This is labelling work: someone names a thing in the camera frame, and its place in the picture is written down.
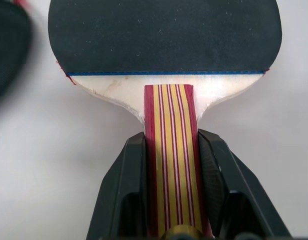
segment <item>table tennis paddle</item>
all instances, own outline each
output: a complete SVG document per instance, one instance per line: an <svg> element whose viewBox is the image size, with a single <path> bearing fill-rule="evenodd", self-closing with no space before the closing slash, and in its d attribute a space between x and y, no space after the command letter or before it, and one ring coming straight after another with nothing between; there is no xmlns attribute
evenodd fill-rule
<svg viewBox="0 0 308 240"><path fill-rule="evenodd" d="M274 62L276 1L51 0L48 28L72 82L145 126L148 235L181 228L211 236L197 122Z"/></svg>

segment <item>red and yellow striped handle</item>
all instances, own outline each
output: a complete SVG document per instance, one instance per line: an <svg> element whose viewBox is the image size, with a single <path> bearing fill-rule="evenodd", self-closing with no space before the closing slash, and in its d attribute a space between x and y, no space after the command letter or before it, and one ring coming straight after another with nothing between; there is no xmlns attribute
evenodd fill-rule
<svg viewBox="0 0 308 240"><path fill-rule="evenodd" d="M145 86L145 137L150 235L161 237L177 225L205 233L193 86Z"/></svg>

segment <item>white surface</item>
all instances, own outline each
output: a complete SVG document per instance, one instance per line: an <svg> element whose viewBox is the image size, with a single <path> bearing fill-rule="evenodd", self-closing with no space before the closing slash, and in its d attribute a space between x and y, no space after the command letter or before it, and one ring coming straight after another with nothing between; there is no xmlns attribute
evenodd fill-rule
<svg viewBox="0 0 308 240"><path fill-rule="evenodd" d="M72 76L71 79L93 96L124 107L144 124L144 89L146 85L192 85L196 118L199 121L206 109L237 96L261 77L262 74L211 74Z"/></svg>
<svg viewBox="0 0 308 240"><path fill-rule="evenodd" d="M199 126L258 176L290 232L308 236L308 0L277 1L283 42L270 72ZM0 103L0 240L81 240L104 174L143 126L64 77L48 40L49 1L29 2L35 46Z"/></svg>

